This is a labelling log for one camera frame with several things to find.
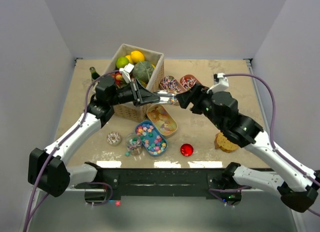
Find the clear glass jar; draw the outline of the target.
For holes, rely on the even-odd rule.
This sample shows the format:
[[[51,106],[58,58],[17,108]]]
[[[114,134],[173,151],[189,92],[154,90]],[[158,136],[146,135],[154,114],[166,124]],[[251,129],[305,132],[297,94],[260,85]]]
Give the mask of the clear glass jar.
[[[131,156],[138,156],[143,151],[142,140],[136,133],[129,134],[125,139],[125,144]]]

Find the silver metal scoop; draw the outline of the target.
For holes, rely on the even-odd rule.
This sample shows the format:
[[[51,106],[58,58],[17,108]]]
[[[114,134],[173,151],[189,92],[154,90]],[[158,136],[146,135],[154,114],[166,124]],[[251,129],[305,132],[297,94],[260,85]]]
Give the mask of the silver metal scoop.
[[[155,104],[174,105],[178,103],[177,93],[174,90],[159,90],[155,92],[155,95],[159,97],[159,101]]]

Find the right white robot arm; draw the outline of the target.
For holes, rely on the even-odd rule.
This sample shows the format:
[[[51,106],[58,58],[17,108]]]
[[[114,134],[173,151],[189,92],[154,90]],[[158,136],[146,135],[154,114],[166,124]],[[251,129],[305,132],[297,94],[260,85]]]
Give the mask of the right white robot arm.
[[[251,152],[275,172],[263,173],[232,162],[221,175],[227,188],[239,185],[269,192],[299,213],[314,204],[320,173],[299,163],[280,147],[273,148],[269,134],[254,119],[239,112],[238,101],[229,92],[207,91],[207,87],[197,84],[176,98],[181,108],[192,104],[192,113],[207,117],[228,141]]]

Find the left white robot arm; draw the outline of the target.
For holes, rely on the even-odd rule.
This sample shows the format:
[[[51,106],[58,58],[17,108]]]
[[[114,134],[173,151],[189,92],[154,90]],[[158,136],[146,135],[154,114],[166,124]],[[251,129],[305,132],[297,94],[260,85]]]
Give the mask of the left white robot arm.
[[[69,186],[82,183],[99,188],[104,176],[96,165],[85,163],[67,168],[69,160],[87,139],[107,124],[115,113],[115,105],[132,102],[142,106],[160,101],[156,93],[144,88],[136,79],[118,88],[110,75],[102,75],[91,86],[95,94],[85,98],[84,112],[78,121],[55,142],[30,153],[27,179],[34,189],[59,197]]]

